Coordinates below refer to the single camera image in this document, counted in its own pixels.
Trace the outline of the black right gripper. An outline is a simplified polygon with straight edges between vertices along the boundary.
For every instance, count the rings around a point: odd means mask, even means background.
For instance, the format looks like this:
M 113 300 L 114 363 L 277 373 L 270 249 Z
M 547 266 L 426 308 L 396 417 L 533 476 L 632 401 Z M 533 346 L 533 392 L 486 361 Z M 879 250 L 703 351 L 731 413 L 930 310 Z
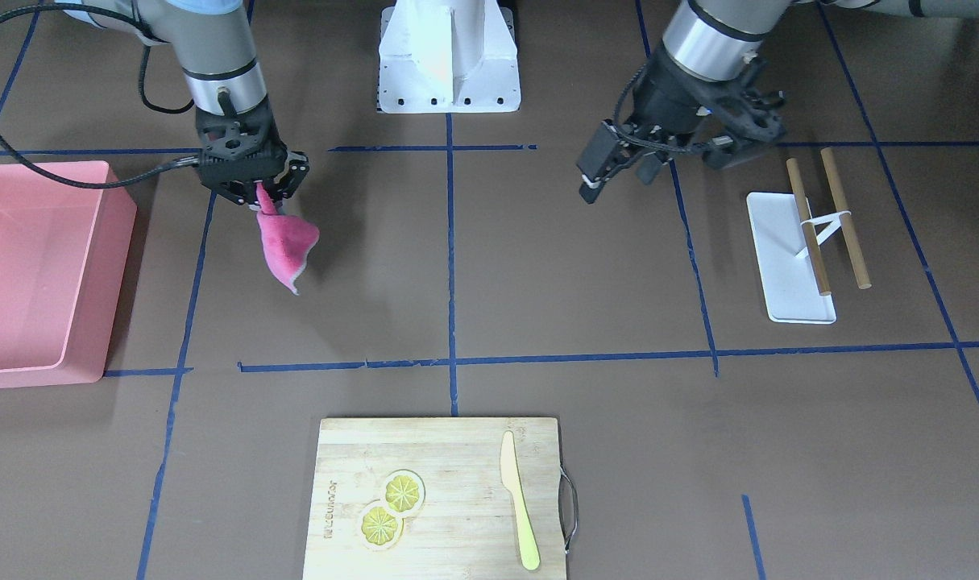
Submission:
M 284 216 L 280 201 L 294 198 L 309 175 L 309 156 L 302 151 L 286 151 L 276 157 L 273 172 L 255 180 L 258 217 Z

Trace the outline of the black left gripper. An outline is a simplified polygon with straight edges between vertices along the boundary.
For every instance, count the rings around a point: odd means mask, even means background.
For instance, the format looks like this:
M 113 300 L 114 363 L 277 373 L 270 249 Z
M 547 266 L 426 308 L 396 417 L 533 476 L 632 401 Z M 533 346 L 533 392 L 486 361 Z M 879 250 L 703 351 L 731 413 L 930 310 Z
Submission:
M 718 81 L 693 76 L 670 56 L 651 56 L 633 89 L 630 135 L 641 142 L 689 148 L 695 154 L 716 150 L 715 140 L 694 144 L 693 136 L 703 122 L 699 107 L 709 109 L 718 88 Z M 668 151 L 642 151 L 626 142 L 612 120 L 603 120 L 577 161 L 579 194 L 592 205 L 610 179 L 637 161 L 637 179 L 650 186 L 671 160 Z

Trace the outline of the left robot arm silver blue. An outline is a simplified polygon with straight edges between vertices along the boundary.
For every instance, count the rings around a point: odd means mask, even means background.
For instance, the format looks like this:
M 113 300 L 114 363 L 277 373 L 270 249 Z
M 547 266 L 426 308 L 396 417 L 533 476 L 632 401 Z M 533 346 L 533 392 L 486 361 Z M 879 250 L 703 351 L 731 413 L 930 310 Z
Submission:
M 650 184 L 681 155 L 708 168 L 753 160 L 786 135 L 785 94 L 763 93 L 763 40 L 788 1 L 682 1 L 657 48 L 626 82 L 610 118 L 578 158 L 581 198 L 597 201 L 606 184 L 634 168 Z

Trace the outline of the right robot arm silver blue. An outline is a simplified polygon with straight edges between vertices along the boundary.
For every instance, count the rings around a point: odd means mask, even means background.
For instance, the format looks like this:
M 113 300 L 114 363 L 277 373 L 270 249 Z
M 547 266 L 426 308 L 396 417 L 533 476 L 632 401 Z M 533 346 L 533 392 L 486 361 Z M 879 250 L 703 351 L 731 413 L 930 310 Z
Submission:
M 280 139 L 242 1 L 69 1 L 66 12 L 172 48 L 195 111 L 203 186 L 256 210 L 280 209 L 301 186 L 309 161 Z

